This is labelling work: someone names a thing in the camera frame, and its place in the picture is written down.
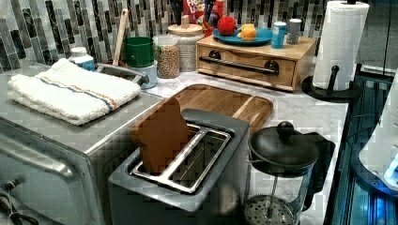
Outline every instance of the wooden cutting board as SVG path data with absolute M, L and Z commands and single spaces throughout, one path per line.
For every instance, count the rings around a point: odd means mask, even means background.
M 229 115 L 248 122 L 251 133 L 260 129 L 273 110 L 270 100 L 205 84 L 186 87 L 174 95 L 181 111 L 197 109 Z
M 131 128 L 131 138 L 140 146 L 145 171 L 162 173 L 191 139 L 175 97 L 161 101 Z

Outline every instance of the toaster oven door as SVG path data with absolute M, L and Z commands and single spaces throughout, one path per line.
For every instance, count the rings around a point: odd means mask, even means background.
M 0 143 L 0 186 L 16 184 L 14 199 L 62 224 L 104 224 L 87 157 L 3 120 Z

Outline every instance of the paper towel roll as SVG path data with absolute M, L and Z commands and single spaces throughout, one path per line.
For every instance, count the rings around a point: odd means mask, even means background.
M 338 66 L 335 91 L 348 89 L 354 80 L 354 65 L 360 46 L 363 26 L 369 5 L 358 2 L 348 5 L 346 1 L 329 1 L 322 28 L 313 85 L 328 89 L 331 68 Z

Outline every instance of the towel stripe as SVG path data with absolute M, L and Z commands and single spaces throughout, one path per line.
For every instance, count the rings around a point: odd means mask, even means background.
M 49 84 L 49 85 L 53 85 L 53 86 L 56 86 L 56 87 L 59 87 L 59 88 L 68 89 L 68 90 L 70 90 L 70 91 L 72 91 L 72 92 L 74 92 L 74 93 L 84 93 L 84 94 L 86 94 L 86 95 L 88 95 L 88 96 L 90 96 L 90 97 L 92 97 L 92 98 L 96 98 L 96 99 L 102 100 L 102 101 L 106 104 L 106 106 L 108 107 L 109 112 L 111 112 L 111 111 L 113 111 L 113 110 L 115 110 L 115 109 L 117 108 L 117 105 L 114 104 L 115 101 L 114 101 L 113 99 L 111 99 L 111 102 L 112 102 L 112 104 L 113 104 L 115 107 L 112 107 L 112 105 L 107 101 L 106 98 L 95 96 L 95 95 L 89 93 L 88 91 L 82 90 L 81 88 L 76 88 L 75 85 L 73 85 L 73 87 L 75 87 L 75 88 L 78 89 L 78 90 L 72 88 L 71 86 L 66 86 L 66 85 L 64 85 L 64 84 L 61 83 L 61 82 L 53 82 L 53 81 L 51 81 L 50 79 L 48 79 L 47 77 L 38 78 L 38 79 L 41 80 L 43 83 L 47 83 L 47 84 Z
M 80 88 L 80 87 L 78 87 L 76 85 L 71 85 L 71 86 L 76 88 L 76 89 L 78 89 L 78 90 L 84 91 L 84 90 L 82 90 L 82 88 Z M 111 103 L 114 105 L 114 110 L 118 108 L 117 102 L 115 100 L 113 100 L 112 98 L 107 97 L 107 96 L 105 96 L 105 95 L 103 95 L 101 93 L 95 92 L 95 91 L 89 91 L 89 92 L 92 92 L 92 93 L 96 94 L 97 96 L 100 96 L 100 97 L 103 97 L 103 98 L 106 98 L 106 99 L 110 100 Z

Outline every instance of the kitchen counter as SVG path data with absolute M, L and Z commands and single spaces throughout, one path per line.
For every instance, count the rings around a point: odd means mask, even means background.
M 323 224 L 336 159 L 339 156 L 338 150 L 341 145 L 348 104 L 321 101 L 307 96 L 300 89 L 295 93 L 285 93 L 261 86 L 210 77 L 197 72 L 184 72 L 181 73 L 179 77 L 170 80 L 158 79 L 158 84 L 156 86 L 144 91 L 163 98 L 168 98 L 185 87 L 198 83 L 213 85 L 271 100 L 274 105 L 274 110 L 263 125 L 263 128 L 274 127 L 282 121 L 289 121 L 294 125 L 295 129 L 301 133 L 317 132 L 336 144 L 324 188 L 321 192 L 314 195 L 311 207 L 301 214 L 300 220 L 301 225 Z M 249 197 L 256 194 L 270 193 L 272 183 L 273 180 L 268 175 L 256 169 L 252 169 Z

